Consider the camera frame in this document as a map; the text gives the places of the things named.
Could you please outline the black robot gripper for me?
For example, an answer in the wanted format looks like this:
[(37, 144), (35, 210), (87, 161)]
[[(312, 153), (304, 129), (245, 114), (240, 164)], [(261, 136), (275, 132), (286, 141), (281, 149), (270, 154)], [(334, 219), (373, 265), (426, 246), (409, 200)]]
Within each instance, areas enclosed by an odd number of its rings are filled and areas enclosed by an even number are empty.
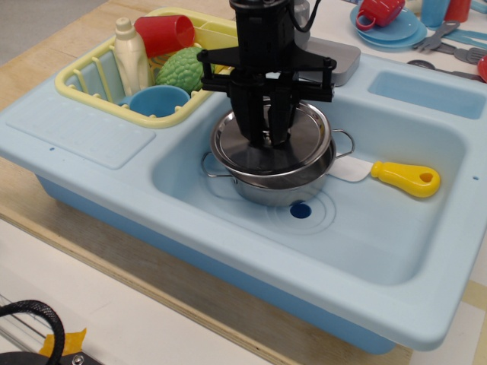
[[(294, 1), (230, 1), (235, 12), (237, 45), (202, 50), (202, 88), (229, 94), (240, 134), (252, 145), (263, 145), (263, 95), (268, 95), (269, 138), (272, 146), (288, 140), (299, 100), (330, 102), (336, 61), (301, 49), (297, 32), (309, 33), (319, 2), (308, 17)], [(278, 86), (268, 73), (289, 75)]]

